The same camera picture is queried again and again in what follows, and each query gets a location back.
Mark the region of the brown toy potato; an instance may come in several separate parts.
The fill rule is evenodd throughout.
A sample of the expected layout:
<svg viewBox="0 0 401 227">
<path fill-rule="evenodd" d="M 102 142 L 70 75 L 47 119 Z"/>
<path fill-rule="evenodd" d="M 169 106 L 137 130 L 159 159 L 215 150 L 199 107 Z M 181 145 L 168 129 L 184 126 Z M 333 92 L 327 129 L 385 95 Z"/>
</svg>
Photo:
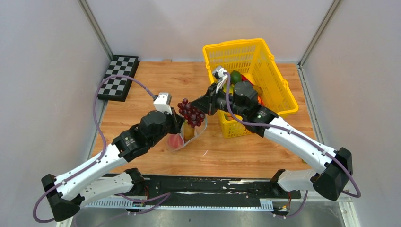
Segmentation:
<svg viewBox="0 0 401 227">
<path fill-rule="evenodd" d="M 188 142 L 195 137 L 195 129 L 188 123 L 183 125 L 183 139 Z"/>
</svg>

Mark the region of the dark red toy grapes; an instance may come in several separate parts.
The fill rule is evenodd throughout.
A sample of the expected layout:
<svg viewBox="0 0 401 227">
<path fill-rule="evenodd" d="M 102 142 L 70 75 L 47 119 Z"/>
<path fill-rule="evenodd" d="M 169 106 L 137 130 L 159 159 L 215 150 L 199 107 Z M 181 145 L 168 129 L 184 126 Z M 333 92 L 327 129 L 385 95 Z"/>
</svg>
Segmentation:
<svg viewBox="0 0 401 227">
<path fill-rule="evenodd" d="M 177 107 L 179 114 L 185 118 L 187 124 L 192 128 L 200 127 L 204 123 L 206 118 L 205 113 L 193 107 L 188 99 L 183 99 L 177 104 Z"/>
</svg>

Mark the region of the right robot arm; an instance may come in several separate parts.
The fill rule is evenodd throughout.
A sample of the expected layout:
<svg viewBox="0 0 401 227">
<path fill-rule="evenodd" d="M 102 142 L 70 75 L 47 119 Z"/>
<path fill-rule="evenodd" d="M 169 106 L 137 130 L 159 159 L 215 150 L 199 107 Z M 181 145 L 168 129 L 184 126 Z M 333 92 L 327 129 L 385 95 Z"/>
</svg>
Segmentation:
<svg viewBox="0 0 401 227">
<path fill-rule="evenodd" d="M 274 141 L 304 160 L 311 169 L 302 171 L 279 170 L 270 184 L 275 197 L 290 191 L 315 191 L 335 201 L 344 193 L 359 198 L 361 191 L 353 174 L 352 154 L 346 148 L 334 149 L 306 136 L 282 117 L 258 102 L 258 93 L 248 82 L 235 85 L 233 94 L 217 84 L 209 86 L 206 94 L 191 105 L 207 115 L 218 110 L 228 112 L 248 131 Z"/>
</svg>

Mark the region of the yellow plastic basket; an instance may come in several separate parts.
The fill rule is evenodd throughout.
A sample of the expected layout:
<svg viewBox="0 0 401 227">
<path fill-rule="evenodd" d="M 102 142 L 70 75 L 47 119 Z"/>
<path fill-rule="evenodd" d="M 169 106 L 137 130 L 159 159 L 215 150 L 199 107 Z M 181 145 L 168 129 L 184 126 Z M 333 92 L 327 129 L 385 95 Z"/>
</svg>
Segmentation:
<svg viewBox="0 0 401 227">
<path fill-rule="evenodd" d="M 298 104 L 283 79 L 276 63 L 262 38 L 237 39 L 210 44 L 203 47 L 203 55 L 210 83 L 217 79 L 213 70 L 222 66 L 230 74 L 233 70 L 245 75 L 254 85 L 263 90 L 258 101 L 263 106 L 286 118 L 298 111 Z"/>
</svg>

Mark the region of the red toy apple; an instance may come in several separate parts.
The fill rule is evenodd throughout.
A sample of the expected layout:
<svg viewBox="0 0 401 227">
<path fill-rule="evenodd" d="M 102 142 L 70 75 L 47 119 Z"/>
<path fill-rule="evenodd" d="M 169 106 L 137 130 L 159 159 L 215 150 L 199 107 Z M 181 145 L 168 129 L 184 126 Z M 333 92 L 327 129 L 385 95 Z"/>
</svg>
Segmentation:
<svg viewBox="0 0 401 227">
<path fill-rule="evenodd" d="M 184 140 L 180 134 L 170 134 L 167 139 L 167 146 L 172 151 L 180 150 L 184 147 Z"/>
</svg>

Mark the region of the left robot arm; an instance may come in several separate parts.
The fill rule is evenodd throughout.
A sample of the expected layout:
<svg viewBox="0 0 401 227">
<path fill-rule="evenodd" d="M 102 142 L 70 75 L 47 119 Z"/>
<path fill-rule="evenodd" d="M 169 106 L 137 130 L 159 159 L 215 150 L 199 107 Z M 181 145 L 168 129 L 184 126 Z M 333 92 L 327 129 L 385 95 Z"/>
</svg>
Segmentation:
<svg viewBox="0 0 401 227">
<path fill-rule="evenodd" d="M 179 134 L 185 118 L 176 112 L 150 111 L 138 124 L 123 131 L 105 151 L 62 175 L 48 174 L 41 181 L 56 222 L 69 219 L 89 203 L 110 195 L 140 195 L 145 179 L 137 168 L 100 180 L 110 170 L 146 154 L 167 134 Z"/>
</svg>

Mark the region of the clear zip top bag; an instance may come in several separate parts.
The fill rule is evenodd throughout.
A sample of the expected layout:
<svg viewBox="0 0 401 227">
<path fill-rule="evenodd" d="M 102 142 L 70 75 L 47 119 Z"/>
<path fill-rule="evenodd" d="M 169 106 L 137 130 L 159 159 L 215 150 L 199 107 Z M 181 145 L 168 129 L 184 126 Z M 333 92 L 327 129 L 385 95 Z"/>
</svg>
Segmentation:
<svg viewBox="0 0 401 227">
<path fill-rule="evenodd" d="M 208 119 L 205 118 L 200 126 L 191 127 L 185 122 L 179 134 L 168 134 L 166 139 L 167 148 L 170 151 L 178 151 L 197 139 L 207 128 Z"/>
</svg>

